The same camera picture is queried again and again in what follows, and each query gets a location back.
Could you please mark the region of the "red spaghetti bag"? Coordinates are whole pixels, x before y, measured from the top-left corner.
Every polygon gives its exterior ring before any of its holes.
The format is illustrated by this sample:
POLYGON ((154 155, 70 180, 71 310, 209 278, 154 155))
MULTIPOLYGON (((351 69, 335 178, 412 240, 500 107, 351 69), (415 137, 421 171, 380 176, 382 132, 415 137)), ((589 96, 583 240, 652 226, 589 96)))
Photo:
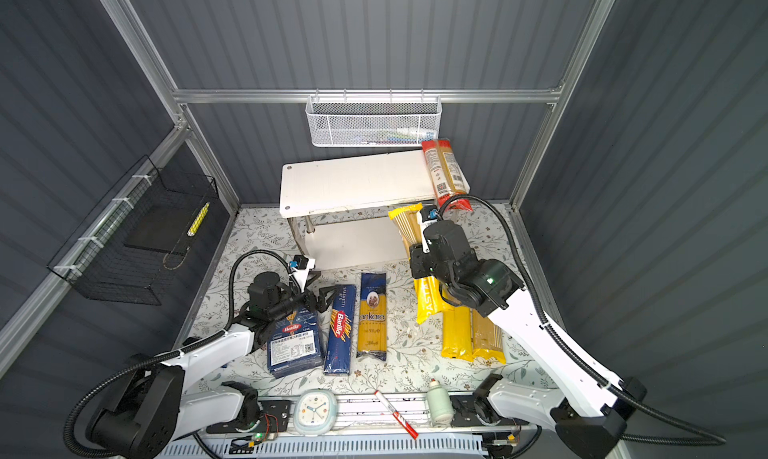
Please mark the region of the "red spaghetti bag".
POLYGON ((424 141, 421 148, 439 207, 450 198, 470 192, 449 140, 424 141))

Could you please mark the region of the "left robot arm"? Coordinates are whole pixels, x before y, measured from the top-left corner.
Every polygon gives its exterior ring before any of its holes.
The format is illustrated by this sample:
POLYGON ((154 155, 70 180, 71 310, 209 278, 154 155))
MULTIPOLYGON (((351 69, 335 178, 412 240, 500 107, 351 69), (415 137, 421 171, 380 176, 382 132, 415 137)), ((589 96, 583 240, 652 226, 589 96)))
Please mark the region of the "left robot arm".
POLYGON ((190 388, 214 370, 245 357, 269 342, 279 321, 305 308, 328 309, 327 290, 310 285, 320 277, 312 258, 254 249, 247 257, 265 255, 283 267, 287 277, 264 272, 248 289, 249 300, 228 306, 223 328, 205 338, 156 356, 137 355, 131 365, 101 381, 68 414, 62 438, 66 448, 83 458, 154 458, 172 441, 198 436, 219 423, 249 432, 262 412, 255 388, 226 381, 207 392, 190 388))

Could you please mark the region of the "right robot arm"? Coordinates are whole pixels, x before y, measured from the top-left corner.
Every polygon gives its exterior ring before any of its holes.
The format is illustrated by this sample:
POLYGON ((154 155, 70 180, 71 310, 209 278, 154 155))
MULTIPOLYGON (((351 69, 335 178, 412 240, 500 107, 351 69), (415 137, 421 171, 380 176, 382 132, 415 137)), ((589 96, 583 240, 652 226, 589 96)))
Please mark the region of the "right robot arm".
POLYGON ((556 433, 580 458, 606 458, 622 442, 676 447, 726 444, 722 435, 644 403, 646 387, 621 378, 598 362, 544 310, 508 222, 500 222, 514 268, 481 259, 463 228, 445 218, 447 209, 473 195, 456 195, 417 214, 419 237, 410 248, 414 278, 438 280, 445 302, 489 319, 533 357, 554 380, 545 393, 492 374, 474 392, 478 417, 486 423, 521 419, 556 433))

